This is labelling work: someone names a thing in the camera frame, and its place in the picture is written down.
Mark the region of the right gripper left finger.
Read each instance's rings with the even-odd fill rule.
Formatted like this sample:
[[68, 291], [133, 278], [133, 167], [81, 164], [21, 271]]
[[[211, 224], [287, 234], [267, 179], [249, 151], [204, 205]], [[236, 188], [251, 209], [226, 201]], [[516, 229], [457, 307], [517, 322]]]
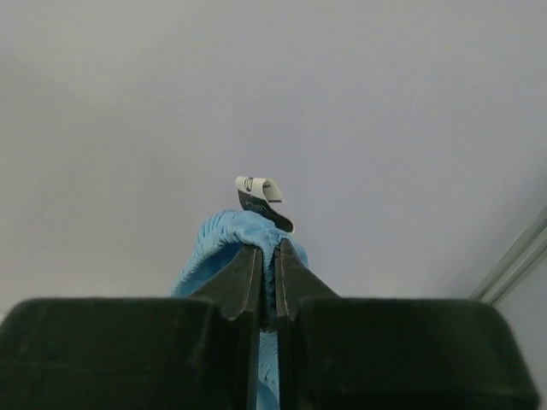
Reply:
[[261, 252], [191, 295], [34, 298], [1, 326], [4, 409], [252, 409]]

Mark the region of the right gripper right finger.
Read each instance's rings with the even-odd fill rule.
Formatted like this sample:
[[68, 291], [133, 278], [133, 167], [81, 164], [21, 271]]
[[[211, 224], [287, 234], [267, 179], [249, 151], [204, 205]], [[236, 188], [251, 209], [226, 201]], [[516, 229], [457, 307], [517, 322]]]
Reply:
[[457, 299], [337, 295], [288, 240], [275, 252], [284, 409], [537, 409], [503, 316]]

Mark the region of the light blue cloth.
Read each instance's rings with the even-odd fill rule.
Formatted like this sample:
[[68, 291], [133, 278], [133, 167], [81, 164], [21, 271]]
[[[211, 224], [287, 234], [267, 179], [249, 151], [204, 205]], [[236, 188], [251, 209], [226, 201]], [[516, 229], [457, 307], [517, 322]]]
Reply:
[[259, 337], [257, 404], [252, 408], [278, 409], [279, 341], [275, 329], [274, 251], [282, 240], [292, 240], [294, 225], [269, 207], [272, 202], [283, 201], [280, 188], [271, 179], [238, 177], [236, 188], [242, 209], [223, 210], [203, 222], [191, 258], [183, 268], [172, 296], [188, 297], [226, 267], [245, 245], [262, 252], [267, 329]]

